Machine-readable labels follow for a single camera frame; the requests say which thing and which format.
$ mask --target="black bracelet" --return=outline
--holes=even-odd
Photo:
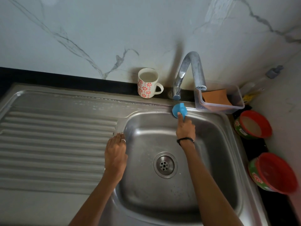
[[[189,138],[189,137],[184,137],[184,138],[180,138],[180,139],[178,139],[177,140],[177,143],[181,146],[181,144],[180,144],[180,141],[181,140],[190,140],[191,142],[193,142],[194,143],[194,140],[193,139],[191,139],[191,138]]]

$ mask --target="mug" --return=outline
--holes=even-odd
[[[164,87],[158,83],[159,75],[152,68],[143,68],[138,72],[138,94],[143,98],[151,98],[155,94],[163,92]],[[156,87],[160,87],[161,91],[156,92]]]

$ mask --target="clear plastic container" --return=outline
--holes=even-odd
[[[212,112],[223,112],[226,114],[232,114],[237,110],[243,109],[245,107],[239,88],[236,85],[206,80],[206,86],[207,86],[207,90],[205,92],[226,89],[227,98],[232,105],[207,103],[203,100],[202,92],[200,90],[195,90],[194,100],[195,100],[196,109],[198,110],[206,109]]]

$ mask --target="drain strainer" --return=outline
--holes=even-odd
[[[155,157],[153,167],[160,177],[171,178],[177,173],[178,163],[172,154],[161,152]]]

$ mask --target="faucet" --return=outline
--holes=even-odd
[[[191,63],[192,75],[193,75],[193,79],[194,79],[195,88],[198,90],[206,90],[207,89],[200,56],[197,52],[191,51],[183,59],[183,62],[179,69],[179,73],[178,73],[175,81],[173,82],[172,90],[169,94],[173,100],[177,101],[177,100],[181,99],[180,86],[182,84],[183,78],[187,72],[187,69],[188,69],[190,63]]]

